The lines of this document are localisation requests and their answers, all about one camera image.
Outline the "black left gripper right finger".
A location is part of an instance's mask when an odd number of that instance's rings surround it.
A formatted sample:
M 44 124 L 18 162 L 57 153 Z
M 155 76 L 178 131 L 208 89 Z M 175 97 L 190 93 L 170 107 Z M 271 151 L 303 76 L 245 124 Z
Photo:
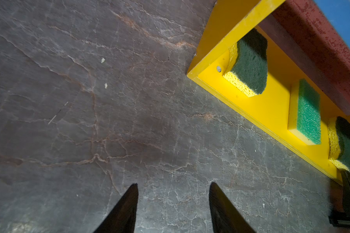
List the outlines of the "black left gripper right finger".
M 209 206 L 214 233 L 254 233 L 217 183 L 209 189 Z

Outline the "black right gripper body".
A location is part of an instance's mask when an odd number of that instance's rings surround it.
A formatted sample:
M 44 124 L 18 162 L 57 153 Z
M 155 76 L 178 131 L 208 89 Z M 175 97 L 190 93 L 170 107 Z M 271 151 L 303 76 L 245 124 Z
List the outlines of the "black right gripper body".
M 329 222 L 334 227 L 350 229 L 350 212 L 333 212 L 329 216 Z

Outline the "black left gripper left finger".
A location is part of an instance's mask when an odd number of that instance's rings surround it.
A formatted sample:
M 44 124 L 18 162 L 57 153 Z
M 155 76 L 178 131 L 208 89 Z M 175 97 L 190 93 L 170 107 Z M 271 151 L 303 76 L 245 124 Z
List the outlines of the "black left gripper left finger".
M 138 184 L 132 184 L 94 233 L 133 233 L 137 216 Z

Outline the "dark green curved sponge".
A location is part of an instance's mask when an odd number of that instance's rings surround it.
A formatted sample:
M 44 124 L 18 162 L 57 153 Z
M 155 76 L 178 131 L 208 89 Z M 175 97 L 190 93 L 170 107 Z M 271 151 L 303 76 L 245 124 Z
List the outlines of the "dark green curved sponge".
M 329 160 L 339 169 L 350 172 L 350 123 L 334 117 L 328 123 Z
M 267 39 L 253 28 L 228 50 L 223 78 L 249 98 L 262 94 L 266 88 L 267 47 Z

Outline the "green yellow scrub sponge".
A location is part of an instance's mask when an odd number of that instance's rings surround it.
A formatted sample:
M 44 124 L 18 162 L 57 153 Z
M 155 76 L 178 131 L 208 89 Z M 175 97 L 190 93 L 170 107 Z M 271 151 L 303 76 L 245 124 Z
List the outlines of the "green yellow scrub sponge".
M 306 79 L 292 84 L 288 131 L 306 145 L 321 144 L 320 94 Z

